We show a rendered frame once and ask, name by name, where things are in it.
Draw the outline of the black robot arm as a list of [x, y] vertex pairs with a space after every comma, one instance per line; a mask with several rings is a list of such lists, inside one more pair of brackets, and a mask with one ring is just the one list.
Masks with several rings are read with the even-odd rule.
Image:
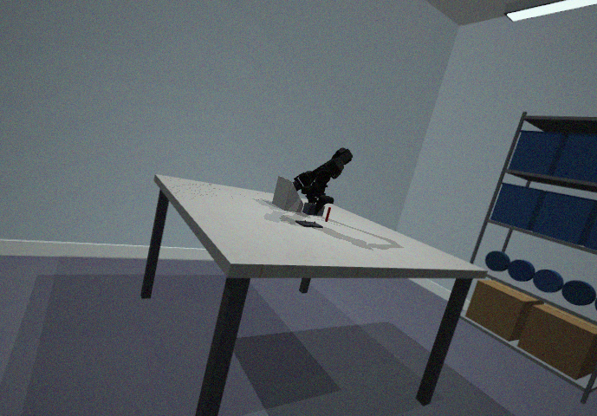
[[326, 162], [325, 164], [319, 166], [313, 171], [303, 172], [297, 177], [295, 177], [295, 181], [293, 182], [293, 184], [296, 190], [299, 191], [301, 189], [302, 193], [305, 193], [307, 195], [312, 193], [318, 195], [319, 186], [314, 186], [314, 184], [312, 183], [315, 180], [318, 180], [321, 183], [326, 184], [330, 180], [330, 177], [332, 177], [332, 179], [338, 178], [341, 175], [342, 170], [344, 169], [344, 165], [350, 162], [352, 160], [352, 157], [353, 155], [348, 149], [345, 149], [344, 147], [339, 149], [333, 155], [332, 159]]

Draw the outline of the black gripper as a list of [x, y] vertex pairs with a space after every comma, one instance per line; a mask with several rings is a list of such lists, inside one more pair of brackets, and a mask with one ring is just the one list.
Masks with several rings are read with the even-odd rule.
[[[325, 205], [325, 204], [333, 204], [334, 203], [334, 198], [326, 196], [325, 192], [325, 188], [328, 187], [327, 183], [323, 184], [318, 180], [315, 180], [315, 182], [313, 182], [312, 184], [314, 184], [314, 186], [318, 185], [319, 186], [319, 194], [309, 194], [307, 196], [305, 196], [308, 199], [309, 203], [315, 203], [316, 202], [316, 206], [315, 206], [315, 214], [317, 214], [320, 209]], [[316, 197], [316, 198], [315, 198]], [[318, 198], [318, 200], [317, 200]]]

